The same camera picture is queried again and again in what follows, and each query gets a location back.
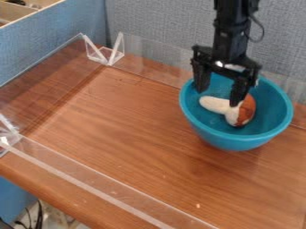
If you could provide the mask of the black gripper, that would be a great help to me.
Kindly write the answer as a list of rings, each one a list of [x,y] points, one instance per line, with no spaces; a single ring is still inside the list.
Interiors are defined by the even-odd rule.
[[[230,106],[245,100],[249,89],[255,85],[261,64],[247,54],[250,30],[237,33],[215,31],[211,47],[194,45],[190,60],[194,69],[194,82],[198,93],[210,87],[210,75],[215,72],[233,80]]]

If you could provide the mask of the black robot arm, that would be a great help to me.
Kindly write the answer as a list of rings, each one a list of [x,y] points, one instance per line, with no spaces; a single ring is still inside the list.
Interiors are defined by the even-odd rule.
[[[214,0],[217,18],[214,20],[212,47],[192,46],[191,66],[198,93],[210,87],[210,76],[218,73],[233,80],[230,106],[235,107],[245,100],[250,88],[255,85],[262,65],[246,55],[251,21],[261,29],[263,25],[254,13],[259,0]]]

